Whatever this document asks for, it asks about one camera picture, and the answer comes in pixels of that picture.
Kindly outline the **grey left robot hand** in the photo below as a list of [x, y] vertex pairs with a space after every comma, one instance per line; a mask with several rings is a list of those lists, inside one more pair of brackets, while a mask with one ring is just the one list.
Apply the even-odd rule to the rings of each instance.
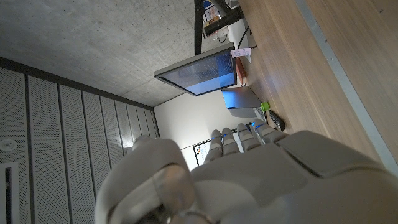
[[311, 131], [260, 119], [213, 131], [189, 169], [170, 139], [141, 136], [108, 174], [96, 223], [396, 223], [397, 177]]

